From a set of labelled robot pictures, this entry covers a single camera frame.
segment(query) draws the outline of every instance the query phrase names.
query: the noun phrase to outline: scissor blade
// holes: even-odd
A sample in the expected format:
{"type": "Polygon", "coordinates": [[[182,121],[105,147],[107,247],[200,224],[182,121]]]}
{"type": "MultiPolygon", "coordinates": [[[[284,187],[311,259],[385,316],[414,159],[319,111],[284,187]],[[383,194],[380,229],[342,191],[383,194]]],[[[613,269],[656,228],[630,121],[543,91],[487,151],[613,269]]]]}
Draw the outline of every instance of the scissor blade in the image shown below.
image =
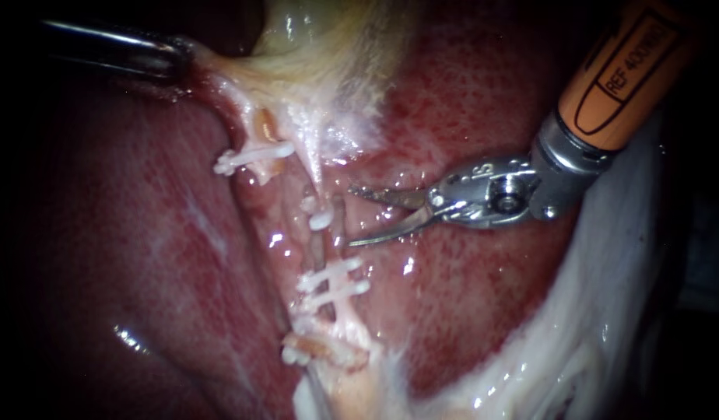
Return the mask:
{"type": "Polygon", "coordinates": [[[374,233],[358,240],[349,241],[350,247],[361,247],[362,245],[372,245],[374,243],[385,242],[408,235],[416,230],[422,229],[435,221],[435,216],[429,206],[422,206],[409,217],[391,226],[390,229],[374,233]]]}
{"type": "Polygon", "coordinates": [[[373,190],[368,187],[359,187],[356,185],[350,186],[349,192],[357,197],[395,207],[408,208],[409,210],[416,210],[424,207],[427,194],[425,190],[397,191],[389,188],[373,190]]]}

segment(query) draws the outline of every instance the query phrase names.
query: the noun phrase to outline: curved scissor blade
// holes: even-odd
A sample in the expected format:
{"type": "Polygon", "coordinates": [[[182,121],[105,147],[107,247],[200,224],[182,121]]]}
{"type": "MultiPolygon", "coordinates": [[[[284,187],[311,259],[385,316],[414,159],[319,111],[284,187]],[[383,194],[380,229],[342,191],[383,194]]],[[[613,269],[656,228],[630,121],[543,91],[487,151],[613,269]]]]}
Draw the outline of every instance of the curved scissor blade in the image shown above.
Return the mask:
{"type": "Polygon", "coordinates": [[[424,226],[428,226],[437,220],[438,219],[432,213],[430,207],[424,205],[406,219],[392,225],[390,229],[380,231],[370,236],[365,236],[364,238],[360,238],[358,240],[349,241],[348,245],[350,247],[360,247],[362,245],[372,245],[374,243],[396,239],[422,229],[424,226]]]}
{"type": "Polygon", "coordinates": [[[358,187],[356,185],[350,186],[348,191],[366,200],[377,201],[395,207],[408,208],[409,210],[424,207],[427,196],[426,190],[397,191],[389,188],[373,190],[368,187],[358,187]]]}

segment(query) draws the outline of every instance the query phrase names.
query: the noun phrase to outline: metal pivot screw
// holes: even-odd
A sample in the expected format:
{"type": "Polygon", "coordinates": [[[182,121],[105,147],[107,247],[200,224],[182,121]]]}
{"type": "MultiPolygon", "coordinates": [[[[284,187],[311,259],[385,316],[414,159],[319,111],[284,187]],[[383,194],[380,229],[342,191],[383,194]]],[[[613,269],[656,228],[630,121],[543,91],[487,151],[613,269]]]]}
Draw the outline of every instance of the metal pivot screw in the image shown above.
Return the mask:
{"type": "Polygon", "coordinates": [[[517,179],[506,178],[493,185],[493,209],[503,215],[519,213],[525,207],[524,185],[517,179]]]}

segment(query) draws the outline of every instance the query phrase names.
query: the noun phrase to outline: black label outline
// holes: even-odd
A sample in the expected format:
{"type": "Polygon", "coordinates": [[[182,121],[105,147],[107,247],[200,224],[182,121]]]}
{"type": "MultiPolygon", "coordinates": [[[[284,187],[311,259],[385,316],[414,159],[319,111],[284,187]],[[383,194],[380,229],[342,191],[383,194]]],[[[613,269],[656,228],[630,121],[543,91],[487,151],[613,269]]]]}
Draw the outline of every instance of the black label outline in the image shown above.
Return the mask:
{"type": "Polygon", "coordinates": [[[606,60],[606,62],[603,64],[603,67],[601,67],[601,70],[596,73],[595,77],[593,78],[593,81],[591,82],[590,89],[586,89],[585,93],[583,94],[582,99],[580,99],[580,103],[577,105],[577,109],[575,110],[575,116],[574,116],[574,124],[575,128],[577,128],[581,133],[585,135],[593,135],[601,130],[603,130],[607,125],[611,124],[614,119],[619,115],[619,113],[622,112],[624,107],[632,100],[634,95],[637,93],[637,91],[640,90],[640,88],[645,84],[645,82],[650,78],[650,76],[655,73],[656,70],[658,70],[658,67],[665,61],[668,56],[675,51],[679,45],[684,41],[684,38],[686,37],[685,30],[680,27],[679,25],[676,25],[672,21],[666,19],[663,17],[660,13],[656,12],[654,9],[646,8],[640,16],[637,17],[637,20],[632,25],[632,28],[627,32],[627,34],[624,36],[624,38],[619,42],[619,44],[614,48],[614,51],[611,53],[609,58],[606,60]],[[660,24],[666,26],[670,30],[673,30],[677,33],[676,39],[671,43],[671,45],[666,48],[666,50],[661,54],[661,56],[653,63],[653,65],[650,67],[649,70],[647,70],[647,73],[640,79],[640,81],[637,83],[637,85],[632,89],[632,92],[624,99],[624,101],[617,99],[614,95],[609,94],[605,91],[605,88],[601,85],[598,80],[601,78],[601,76],[604,74],[606,69],[609,67],[609,65],[614,61],[614,58],[616,58],[616,55],[619,54],[620,51],[623,50],[624,46],[627,42],[629,42],[630,38],[634,33],[637,31],[637,28],[640,26],[640,24],[647,18],[647,17],[653,17],[655,18],[660,24]],[[606,121],[599,125],[596,129],[592,131],[585,131],[582,128],[580,128],[580,125],[577,123],[577,117],[580,115],[580,110],[582,109],[583,105],[585,104],[585,100],[587,99],[587,95],[593,90],[593,88],[598,87],[604,94],[609,95],[611,99],[615,100],[619,103],[619,107],[616,108],[613,114],[611,114],[610,117],[606,118],[606,121]]]}

